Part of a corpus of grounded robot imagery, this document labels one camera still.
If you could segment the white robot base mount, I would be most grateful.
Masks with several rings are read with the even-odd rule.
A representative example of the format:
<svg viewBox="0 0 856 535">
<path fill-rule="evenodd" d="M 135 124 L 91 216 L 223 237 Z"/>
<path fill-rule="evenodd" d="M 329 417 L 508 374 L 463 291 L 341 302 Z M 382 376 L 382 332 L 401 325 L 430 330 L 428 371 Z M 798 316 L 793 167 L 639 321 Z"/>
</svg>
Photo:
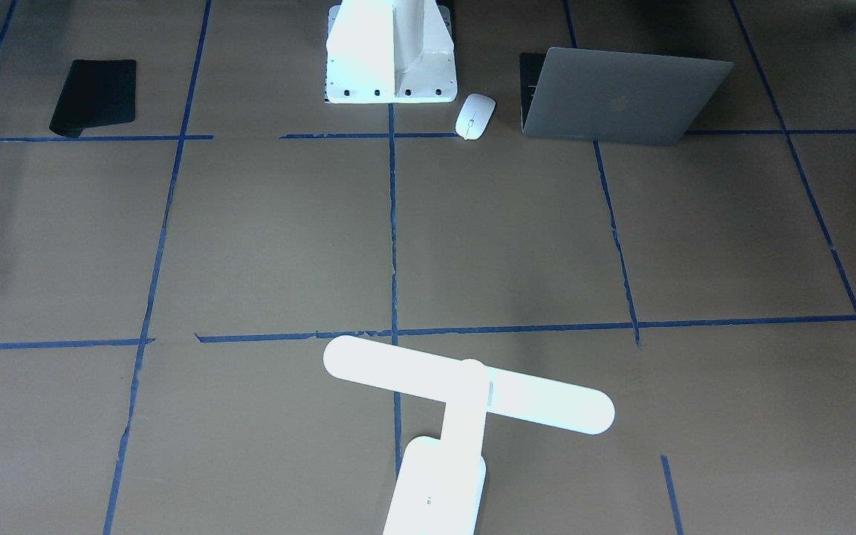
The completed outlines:
<svg viewBox="0 0 856 535">
<path fill-rule="evenodd" d="M 449 103 L 458 96 L 450 1 L 330 7 L 324 98 L 332 104 Z"/>
</svg>

